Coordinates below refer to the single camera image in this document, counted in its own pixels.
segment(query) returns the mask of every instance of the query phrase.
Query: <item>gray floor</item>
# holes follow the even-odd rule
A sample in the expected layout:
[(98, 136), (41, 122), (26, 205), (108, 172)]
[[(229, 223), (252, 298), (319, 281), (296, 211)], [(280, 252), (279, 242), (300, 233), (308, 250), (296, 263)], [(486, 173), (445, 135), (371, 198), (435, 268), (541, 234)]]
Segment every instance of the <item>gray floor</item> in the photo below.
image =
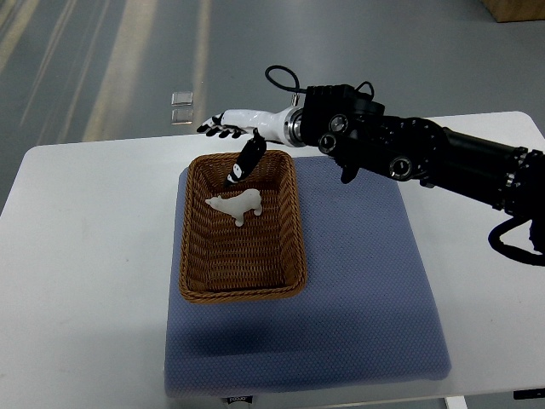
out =
[[(290, 96), (264, 78), (271, 64), (303, 86), (369, 80), (388, 114), (522, 111), (545, 134), (545, 21), (497, 24), (479, 0), (0, 0), (0, 210), (36, 145), (190, 134), (228, 108), (282, 110)], [(195, 124), (170, 125), (176, 90), (194, 92)]]

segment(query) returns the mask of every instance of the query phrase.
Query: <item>toy polar bear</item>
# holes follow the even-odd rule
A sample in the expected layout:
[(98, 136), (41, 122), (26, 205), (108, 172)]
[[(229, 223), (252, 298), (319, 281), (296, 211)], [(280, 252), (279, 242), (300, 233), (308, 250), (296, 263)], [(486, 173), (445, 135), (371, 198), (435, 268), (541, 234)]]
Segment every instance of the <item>toy polar bear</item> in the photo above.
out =
[(217, 196), (206, 199), (205, 202), (212, 209), (231, 215), (235, 219), (235, 226), (239, 228), (244, 224), (244, 213), (246, 211), (253, 209), (256, 216), (263, 212), (261, 195), (257, 189), (244, 190), (234, 198), (222, 199), (221, 196)]

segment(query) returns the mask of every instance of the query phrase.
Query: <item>blue mat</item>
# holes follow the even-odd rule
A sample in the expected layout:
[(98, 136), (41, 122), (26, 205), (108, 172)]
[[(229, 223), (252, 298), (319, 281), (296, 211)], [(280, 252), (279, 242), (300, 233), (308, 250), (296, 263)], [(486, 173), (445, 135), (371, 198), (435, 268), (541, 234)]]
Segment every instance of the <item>blue mat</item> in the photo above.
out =
[(308, 282), (271, 301), (190, 304), (178, 276), (176, 204), (165, 349), (168, 396), (236, 396), (442, 379), (450, 360), (396, 182), (296, 158)]

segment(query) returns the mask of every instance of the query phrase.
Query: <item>cable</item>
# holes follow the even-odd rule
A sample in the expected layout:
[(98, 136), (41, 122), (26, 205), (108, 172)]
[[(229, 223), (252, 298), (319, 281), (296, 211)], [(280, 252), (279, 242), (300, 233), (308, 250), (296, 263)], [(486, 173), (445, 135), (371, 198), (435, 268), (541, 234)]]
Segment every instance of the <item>cable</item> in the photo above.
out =
[[(286, 87), (285, 85), (282, 85), (278, 81), (274, 80), (271, 77), (271, 71), (273, 71), (273, 70), (284, 71), (284, 72), (287, 72), (289, 75), (291, 75), (291, 77), (295, 81), (295, 87)], [(284, 91), (295, 92), (296, 94), (306, 94), (307, 93), (307, 89), (301, 88), (301, 85), (299, 84), (299, 78), (297, 77), (297, 75), (293, 71), (291, 71), (287, 66), (270, 66), (265, 70), (265, 77), (273, 85), (275, 85), (276, 87), (278, 87), (280, 89), (283, 89)]]
[(511, 260), (516, 262), (522, 262), (524, 264), (530, 264), (533, 266), (545, 266), (545, 255), (543, 254), (533, 254), (529, 251), (522, 250), (518, 247), (512, 245), (506, 245), (502, 242), (501, 237), (503, 234), (507, 233), (514, 228), (528, 222), (530, 219), (522, 217), (513, 217), (502, 224), (496, 226), (492, 229), (488, 236), (488, 242), (492, 249), (498, 253), (504, 255)]

